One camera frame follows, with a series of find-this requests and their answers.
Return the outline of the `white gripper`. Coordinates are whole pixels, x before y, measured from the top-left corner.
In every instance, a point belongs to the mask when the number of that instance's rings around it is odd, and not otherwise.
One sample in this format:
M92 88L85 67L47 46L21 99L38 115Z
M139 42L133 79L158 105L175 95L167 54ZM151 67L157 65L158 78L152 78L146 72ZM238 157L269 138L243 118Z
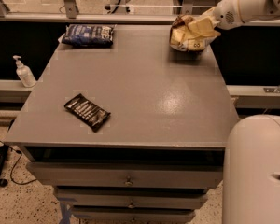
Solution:
M201 18L190 22L189 31L194 37L218 37L220 32L215 30L216 26L223 30L240 26L238 11L238 0L222 0L206 10Z

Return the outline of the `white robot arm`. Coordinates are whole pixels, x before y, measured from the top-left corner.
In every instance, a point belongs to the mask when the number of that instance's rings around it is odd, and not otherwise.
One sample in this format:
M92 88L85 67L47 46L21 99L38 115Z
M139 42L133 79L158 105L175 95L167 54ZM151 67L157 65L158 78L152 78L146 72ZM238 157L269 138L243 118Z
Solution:
M280 18L280 0L222 0L188 24L190 43L205 45L215 28ZM280 116L257 114L232 128L225 148L222 224L280 224Z

